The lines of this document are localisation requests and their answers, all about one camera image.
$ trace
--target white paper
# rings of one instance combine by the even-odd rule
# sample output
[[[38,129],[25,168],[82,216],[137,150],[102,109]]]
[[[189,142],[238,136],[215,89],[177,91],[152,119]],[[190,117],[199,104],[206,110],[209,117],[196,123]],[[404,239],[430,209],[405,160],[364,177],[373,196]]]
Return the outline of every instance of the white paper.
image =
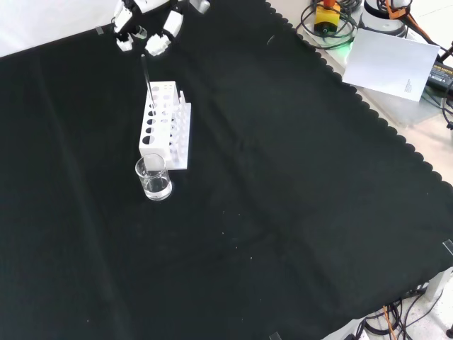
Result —
[[[343,81],[419,101],[438,52],[438,46],[361,29]]]

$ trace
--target table surface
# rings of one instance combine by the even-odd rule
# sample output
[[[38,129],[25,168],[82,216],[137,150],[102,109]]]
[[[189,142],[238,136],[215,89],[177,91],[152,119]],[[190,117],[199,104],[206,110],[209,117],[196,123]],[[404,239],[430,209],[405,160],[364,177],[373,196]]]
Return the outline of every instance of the table surface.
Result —
[[[148,58],[193,105],[159,203],[140,50],[91,31],[1,60],[1,338],[319,340],[451,266],[452,187],[262,0],[184,27]]]
[[[268,0],[268,2],[278,13],[288,19],[294,27],[299,24],[300,14],[309,3],[307,0]],[[415,9],[413,14],[416,18],[418,18],[417,15],[421,16],[422,13],[428,11],[428,9],[424,7],[423,2],[424,1],[419,0],[413,5],[413,9]],[[435,10],[441,6],[448,6],[447,4],[440,3],[440,1],[437,1],[437,3],[434,1],[431,4],[430,1],[429,10]],[[453,13],[452,10],[453,7],[449,7],[446,11],[443,11],[442,17],[448,16],[449,13]],[[422,27],[425,28],[428,24],[432,24],[432,22],[435,21],[428,21],[423,16],[422,20],[418,20],[418,22],[420,24],[424,23],[425,25]],[[433,30],[434,32],[432,30],[428,32],[434,37],[436,37],[437,31],[439,33],[444,31],[439,25],[434,25]],[[314,43],[314,40],[304,33],[303,28],[300,28],[298,32],[308,41],[311,41],[312,44]],[[446,42],[448,41],[447,39],[448,38],[440,36],[438,39],[434,40],[448,48],[451,41]],[[324,50],[318,51],[337,73],[344,73],[347,64],[348,48],[329,50],[328,52]],[[412,144],[415,147],[415,150],[423,155],[425,161],[432,165],[434,171],[437,171],[442,176],[443,181],[453,184],[453,131],[446,128],[447,124],[439,109],[431,106],[423,99],[420,100],[420,102],[408,101],[406,99],[363,88],[358,88],[358,93],[381,117],[389,122],[390,126],[393,126],[398,130],[398,134],[407,139],[407,143]],[[402,115],[415,115],[417,117],[425,117],[425,119],[421,123],[407,126],[398,121],[398,117],[401,117]]]

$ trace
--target electrical wire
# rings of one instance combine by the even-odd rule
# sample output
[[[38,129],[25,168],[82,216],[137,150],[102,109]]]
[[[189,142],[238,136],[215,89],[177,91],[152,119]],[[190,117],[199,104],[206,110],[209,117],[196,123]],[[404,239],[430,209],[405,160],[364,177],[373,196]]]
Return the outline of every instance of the electrical wire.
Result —
[[[403,333],[403,339],[406,339],[406,335],[408,337],[409,340],[411,340],[411,337],[409,336],[409,334],[407,334],[406,330],[409,326],[412,326],[413,324],[415,324],[416,322],[419,322],[421,319],[423,319],[424,317],[426,317],[428,314],[430,314],[432,312],[432,310],[434,309],[434,307],[436,306],[436,304],[439,302],[440,298],[442,297],[444,291],[442,291],[439,295],[439,297],[436,299],[436,301],[432,304],[431,308],[421,317],[419,317],[417,320],[415,321],[412,321],[410,324],[407,324],[407,321],[408,321],[408,316],[409,316],[409,313],[411,312],[411,309],[412,307],[414,306],[414,304],[422,297],[422,295],[420,295],[419,297],[417,297],[411,304],[411,306],[408,308],[408,311],[406,312],[406,316],[404,318],[404,323],[401,325],[401,331],[398,333],[398,336],[396,337],[396,339],[398,340],[400,335]]]
[[[388,316],[388,314],[387,314],[387,307],[383,306],[382,309],[384,310],[385,320],[387,321],[387,324],[389,325],[390,334],[391,334],[391,336],[394,338],[394,340],[396,340],[396,336],[395,336],[395,333],[394,333],[394,329],[393,329],[393,327],[391,326],[390,319],[389,319],[389,316]]]
[[[355,38],[354,32],[358,30],[358,25],[357,25],[356,21],[354,20],[354,18],[351,16],[351,14],[352,14],[353,10],[355,10],[361,4],[361,0],[359,1],[359,5],[357,5],[357,0],[338,1],[337,4],[340,6],[339,11],[336,8],[324,6],[321,2],[322,2],[322,0],[312,0],[312,3],[302,11],[302,14],[300,16],[300,23],[299,23],[299,25],[296,26],[296,32],[302,26],[307,33],[314,35],[316,37],[346,39],[345,41],[342,41],[338,44],[333,44],[330,46],[314,46],[314,45],[310,44],[310,46],[312,46],[316,49],[319,49],[319,50],[332,50],[334,48],[338,48],[338,47],[342,47],[344,45],[350,44]],[[340,20],[343,21],[344,24],[339,29],[337,29],[336,32],[331,33],[331,34],[328,34],[328,33],[320,34],[320,33],[314,32],[313,30],[310,30],[305,24],[306,20],[312,14],[316,13],[316,9],[318,7],[328,9],[329,11],[334,11],[334,12],[338,13],[338,15],[340,16]],[[347,26],[348,26],[349,31],[347,33],[340,34]]]

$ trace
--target black cable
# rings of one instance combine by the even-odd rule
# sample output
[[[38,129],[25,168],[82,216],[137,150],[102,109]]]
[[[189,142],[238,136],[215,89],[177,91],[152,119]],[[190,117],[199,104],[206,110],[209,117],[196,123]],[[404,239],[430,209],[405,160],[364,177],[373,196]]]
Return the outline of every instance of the black cable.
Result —
[[[387,306],[387,310],[392,311],[395,314],[398,314],[398,308],[393,303],[390,304],[389,306]],[[371,319],[371,318],[375,319],[375,317],[366,317],[365,320]],[[400,318],[395,319],[395,322],[391,325],[391,328],[396,329],[398,327],[399,322],[400,322]],[[378,328],[374,328],[373,326],[371,326],[368,322],[365,322],[365,328],[367,329],[367,331],[372,332],[373,334],[376,334],[376,335],[381,335],[381,336],[385,336],[385,335],[388,335],[391,333],[390,327],[388,329],[378,329]]]
[[[328,6],[324,6],[323,4],[321,4],[321,1],[322,0],[318,0],[316,3],[312,0],[312,3],[307,6],[303,11],[302,11],[302,14],[300,16],[300,23],[299,25],[297,25],[296,27],[296,32],[297,30],[299,30],[300,26],[302,26],[306,32],[316,36],[316,37],[320,37],[320,38],[334,38],[334,39],[347,39],[346,41],[343,41],[343,42],[340,42],[338,44],[334,44],[334,45],[331,45],[331,46],[314,46],[314,45],[311,45],[309,44],[310,46],[314,47],[314,48],[317,48],[317,49],[320,49],[320,50],[332,50],[333,48],[338,48],[338,47],[342,47],[344,45],[347,45],[349,43],[351,43],[353,40],[354,40],[354,31],[355,30],[358,30],[358,25],[357,23],[355,22],[354,18],[351,16],[351,13],[352,13],[352,9],[354,8],[356,2],[355,0],[343,0],[343,1],[338,1],[337,4],[340,6],[340,11],[338,11],[337,9],[333,8],[333,7],[328,7]],[[314,32],[312,30],[310,30],[306,25],[305,25],[305,22],[307,20],[307,18],[309,18],[313,13],[316,12],[316,8],[317,7],[322,7],[322,8],[325,8],[325,9],[328,9],[330,11],[334,11],[336,13],[339,14],[340,16],[340,19],[342,21],[344,21],[344,24],[339,28],[337,29],[336,32],[332,33],[332,34],[320,34],[320,33],[317,33],[317,32]],[[345,34],[342,34],[340,35],[339,33],[341,31],[343,31],[343,29],[345,29],[346,26],[350,26],[350,31],[348,33],[345,33]]]
[[[419,322],[422,318],[424,318],[424,317],[426,317],[428,314],[430,314],[431,311],[434,309],[434,306],[436,306],[436,304],[439,302],[439,300],[440,300],[440,298],[442,297],[442,294],[443,294],[443,293],[444,293],[444,291],[442,291],[442,292],[440,293],[440,295],[439,295],[439,297],[437,298],[437,300],[432,304],[430,310],[428,310],[422,317],[419,317],[417,320],[411,322],[410,324],[407,324],[409,312],[411,311],[411,309],[412,309],[412,307],[414,306],[414,304],[422,297],[422,295],[419,296],[419,297],[417,297],[417,298],[412,302],[411,306],[408,308],[408,310],[407,310],[407,312],[406,312],[406,316],[405,316],[405,318],[404,318],[404,323],[403,323],[403,325],[402,325],[402,327],[401,327],[401,331],[398,333],[398,336],[397,336],[396,338],[399,339],[401,333],[404,333],[403,339],[405,339],[405,338],[406,338],[406,335],[407,335],[407,337],[409,338],[409,340],[411,340],[411,337],[409,336],[409,334],[407,334],[407,331],[406,331],[407,328],[408,328],[409,326],[412,326],[412,325],[415,324],[416,322]]]
[[[423,93],[427,94],[432,101],[434,101],[434,103],[432,101],[429,101],[427,98],[425,98],[424,96],[422,96],[422,99],[425,99],[426,102],[428,102],[429,104],[431,104],[432,106],[436,107],[436,108],[440,108],[442,109],[442,104],[440,101],[437,100],[436,97],[434,97],[431,93],[429,93],[427,90],[425,90]],[[450,100],[447,100],[447,105],[450,107],[450,108],[453,108],[452,106],[452,102],[450,102]],[[448,108],[445,108],[445,112],[448,112],[450,115],[453,115],[453,111],[449,110]]]
[[[419,317],[416,321],[412,321],[410,324],[408,324],[406,326],[406,328],[408,328],[409,326],[412,326],[413,324],[415,324],[416,322],[419,322],[422,318],[426,317],[428,314],[431,313],[431,311],[434,309],[434,306],[436,306],[437,302],[439,302],[440,298],[442,297],[442,294],[444,293],[444,291],[442,291],[439,295],[439,297],[437,298],[437,300],[432,304],[430,310],[428,310],[422,317]]]
[[[447,114],[446,114],[446,112],[451,113],[451,111],[449,111],[445,107],[447,105],[447,102],[448,102],[448,93],[452,89],[452,86],[453,86],[453,81],[450,82],[450,85],[445,90],[445,97],[442,99],[442,114],[443,114],[445,120],[447,121],[447,129],[450,129],[450,130],[453,131],[453,122],[448,119]]]

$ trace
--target cable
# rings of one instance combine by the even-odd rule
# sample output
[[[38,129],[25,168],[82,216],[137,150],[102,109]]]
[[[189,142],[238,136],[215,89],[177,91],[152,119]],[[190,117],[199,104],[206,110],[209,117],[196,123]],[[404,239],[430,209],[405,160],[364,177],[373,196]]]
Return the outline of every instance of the cable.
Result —
[[[432,304],[430,310],[428,310],[422,317],[419,317],[416,321],[412,321],[410,324],[408,324],[406,326],[406,328],[408,328],[409,326],[415,324],[416,322],[419,322],[421,319],[423,319],[424,317],[426,317],[428,314],[430,314],[432,312],[432,310],[434,309],[434,306],[436,306],[437,302],[440,300],[440,298],[442,297],[444,291],[442,291],[439,295],[439,297],[437,298],[437,300]]]
[[[409,316],[409,313],[412,309],[412,307],[414,306],[414,304],[422,297],[422,295],[420,295],[419,297],[417,297],[411,304],[411,306],[408,308],[408,311],[406,312],[406,316],[404,317],[404,323],[401,327],[401,331],[398,333],[398,336],[396,337],[396,339],[399,339],[399,336],[401,335],[401,333],[406,333],[406,330],[409,326],[412,326],[413,324],[415,324],[416,322],[419,322],[421,319],[423,319],[424,317],[426,317],[428,314],[430,314],[432,312],[432,310],[434,309],[434,307],[436,306],[436,304],[439,302],[440,298],[442,297],[444,291],[442,291],[439,295],[439,297],[436,299],[436,301],[432,304],[430,310],[428,310],[423,316],[419,317],[417,320],[415,321],[412,321],[410,324],[407,324],[407,321],[408,321],[408,316]]]
[[[387,315],[387,307],[383,306],[382,309],[384,310],[385,320],[387,321],[387,324],[389,325],[390,334],[394,338],[394,340],[396,340],[394,329],[392,328],[390,320],[389,320],[389,316]]]
[[[296,32],[297,32],[297,30],[299,30],[300,26],[302,26],[305,29],[306,32],[308,32],[311,35],[314,35],[316,37],[320,37],[320,38],[334,38],[334,39],[346,39],[346,41],[343,41],[343,42],[340,42],[338,44],[334,44],[334,45],[331,45],[331,46],[314,46],[314,45],[309,44],[310,46],[312,46],[312,47],[314,47],[316,49],[319,49],[319,50],[332,50],[334,48],[338,48],[338,47],[342,47],[344,45],[350,44],[355,38],[354,31],[359,29],[357,23],[354,20],[354,18],[351,16],[351,13],[353,12],[353,9],[357,8],[356,7],[357,6],[357,0],[342,0],[342,1],[338,1],[337,4],[340,6],[340,11],[338,11],[337,9],[335,9],[333,7],[324,6],[323,4],[321,4],[321,1],[322,0],[312,0],[312,3],[309,6],[307,6],[302,11],[302,14],[300,16],[300,23],[296,27]],[[316,9],[318,7],[322,7],[322,8],[325,8],[325,9],[328,9],[330,11],[334,11],[334,12],[338,13],[340,15],[340,20],[342,20],[344,22],[344,24],[336,32],[334,32],[332,34],[320,34],[320,33],[317,33],[317,32],[314,32],[314,31],[310,30],[305,25],[305,22],[306,22],[307,18],[309,18],[313,13],[316,13]],[[346,26],[349,27],[349,29],[350,29],[349,32],[344,33],[344,34],[340,34],[343,31],[343,29],[346,28]]]
[[[447,89],[445,90],[445,97],[442,98],[442,114],[445,118],[445,120],[447,121],[447,129],[450,129],[453,131],[453,122],[451,120],[448,119],[447,117],[447,114],[446,112],[448,113],[451,113],[451,111],[449,111],[445,106],[447,105],[447,98],[448,98],[448,93],[450,92],[450,90],[452,89],[452,86],[453,86],[453,81],[450,82],[450,85],[447,87]]]

